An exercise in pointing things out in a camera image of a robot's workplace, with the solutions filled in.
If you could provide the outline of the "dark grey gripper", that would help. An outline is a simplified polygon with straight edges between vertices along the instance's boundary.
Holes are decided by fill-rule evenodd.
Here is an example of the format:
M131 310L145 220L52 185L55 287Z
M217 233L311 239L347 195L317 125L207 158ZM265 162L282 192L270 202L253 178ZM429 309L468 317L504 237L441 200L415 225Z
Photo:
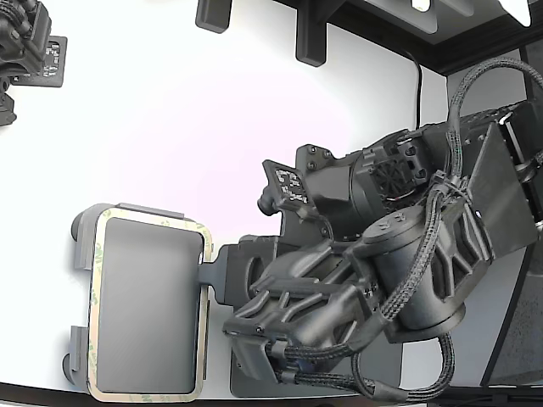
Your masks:
M213 288L220 305L240 309L254 296L250 287L276 258L278 237L247 236L220 248L215 261L199 266L199 283Z

